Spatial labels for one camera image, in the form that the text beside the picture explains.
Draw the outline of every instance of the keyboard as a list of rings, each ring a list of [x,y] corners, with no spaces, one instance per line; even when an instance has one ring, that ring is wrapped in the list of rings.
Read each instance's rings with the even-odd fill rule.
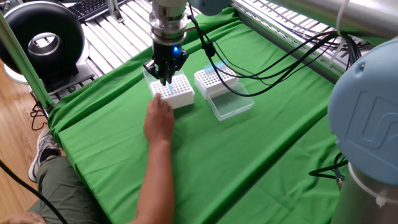
[[[77,17],[80,22],[88,19],[94,19],[108,10],[107,0],[82,0],[68,7],[68,9]]]

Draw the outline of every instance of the blue led light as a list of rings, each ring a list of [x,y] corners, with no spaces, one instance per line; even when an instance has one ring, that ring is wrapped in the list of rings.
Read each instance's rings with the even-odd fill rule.
[[[175,54],[178,54],[178,53],[180,52],[180,49],[178,49],[178,47],[174,47],[173,52],[174,52]]]

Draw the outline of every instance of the person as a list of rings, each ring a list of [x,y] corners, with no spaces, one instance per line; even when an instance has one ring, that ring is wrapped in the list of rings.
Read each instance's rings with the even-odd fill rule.
[[[148,158],[144,181],[138,196],[136,216],[130,224],[168,224],[173,222],[174,187],[171,144],[174,130],[173,109],[161,102],[160,94],[148,103],[144,134]],[[90,190],[78,178],[49,129],[40,134],[37,155],[29,169],[29,179],[38,183],[38,191],[63,215],[69,224],[104,223],[102,210]],[[0,224],[61,223],[42,201],[26,213],[10,215]]]

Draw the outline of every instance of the green metal rod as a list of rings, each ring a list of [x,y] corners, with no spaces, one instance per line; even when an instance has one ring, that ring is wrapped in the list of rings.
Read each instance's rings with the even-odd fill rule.
[[[25,76],[27,82],[35,93],[37,99],[41,102],[45,109],[53,105],[49,93],[45,90],[42,82],[33,69],[32,64],[27,58],[24,50],[19,44],[17,38],[8,25],[6,18],[0,12],[0,41],[4,44],[7,51],[17,64],[19,70]]]

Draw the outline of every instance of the human hand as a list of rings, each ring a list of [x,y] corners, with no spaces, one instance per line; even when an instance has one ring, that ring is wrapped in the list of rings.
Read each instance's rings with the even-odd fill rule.
[[[160,93],[148,103],[144,122],[144,133],[148,145],[158,145],[163,142],[171,144],[174,130],[173,108],[165,101],[160,101]]]
[[[9,215],[1,224],[45,224],[44,218],[34,212]]]

